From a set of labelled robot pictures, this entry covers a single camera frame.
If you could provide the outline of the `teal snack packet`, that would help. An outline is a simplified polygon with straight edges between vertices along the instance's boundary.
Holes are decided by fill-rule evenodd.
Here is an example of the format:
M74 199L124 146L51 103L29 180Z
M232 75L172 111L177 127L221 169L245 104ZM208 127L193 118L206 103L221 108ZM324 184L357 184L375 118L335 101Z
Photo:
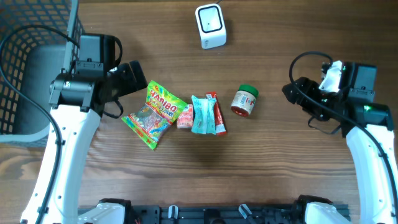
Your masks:
M216 134L215 98L197 98L192 95L195 117L191 131L195 134Z

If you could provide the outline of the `red tissue pack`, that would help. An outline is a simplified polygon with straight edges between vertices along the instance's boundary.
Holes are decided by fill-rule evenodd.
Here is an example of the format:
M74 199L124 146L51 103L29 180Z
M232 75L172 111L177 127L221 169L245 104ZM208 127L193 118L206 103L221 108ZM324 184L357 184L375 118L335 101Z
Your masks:
M193 105L188 104L177 119L178 129L192 128L194 120Z

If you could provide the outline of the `green Haribo candy bag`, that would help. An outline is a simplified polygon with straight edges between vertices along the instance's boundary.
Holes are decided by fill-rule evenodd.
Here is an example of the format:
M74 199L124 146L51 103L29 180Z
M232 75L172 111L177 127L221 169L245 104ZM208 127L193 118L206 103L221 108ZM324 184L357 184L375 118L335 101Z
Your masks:
M154 150L186 106L186 102L151 80L145 104L139 111L122 117L122 121Z

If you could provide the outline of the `red stick sachet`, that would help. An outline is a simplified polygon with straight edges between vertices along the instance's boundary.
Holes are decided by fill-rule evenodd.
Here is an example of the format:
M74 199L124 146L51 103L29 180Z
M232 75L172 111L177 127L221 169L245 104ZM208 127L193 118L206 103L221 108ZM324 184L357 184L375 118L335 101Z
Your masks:
M215 91L207 92L206 97L208 99L213 98L216 100L216 103L214 105L216 135L220 136L227 134L227 130L224 125L224 118L220 110L220 104L216 92Z

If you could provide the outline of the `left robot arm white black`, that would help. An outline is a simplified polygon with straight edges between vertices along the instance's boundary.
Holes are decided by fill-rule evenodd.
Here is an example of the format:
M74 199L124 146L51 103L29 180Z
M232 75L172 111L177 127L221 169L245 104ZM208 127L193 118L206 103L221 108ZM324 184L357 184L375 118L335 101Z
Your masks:
M77 223L78 198L90 144L105 104L145 89L137 60L121 63L121 41L112 35L83 34L72 70L50 86L50 128L44 158L21 223Z

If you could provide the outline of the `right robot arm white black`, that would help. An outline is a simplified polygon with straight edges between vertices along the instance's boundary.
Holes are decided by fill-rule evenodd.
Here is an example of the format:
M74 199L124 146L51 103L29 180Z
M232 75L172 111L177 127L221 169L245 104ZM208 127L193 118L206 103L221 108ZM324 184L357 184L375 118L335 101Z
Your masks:
M324 63L321 83L300 77L282 92L312 119L339 123L354 160L361 223L397 223L394 122L389 107L374 102L376 73L373 65Z

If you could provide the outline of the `green lid seasoning jar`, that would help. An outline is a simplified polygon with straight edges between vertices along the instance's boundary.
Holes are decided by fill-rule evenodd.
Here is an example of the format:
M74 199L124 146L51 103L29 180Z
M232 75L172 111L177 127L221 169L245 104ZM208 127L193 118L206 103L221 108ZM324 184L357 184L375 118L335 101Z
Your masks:
M240 116L249 116L256 104L258 95L259 91L252 85L240 85L231 103L231 110Z

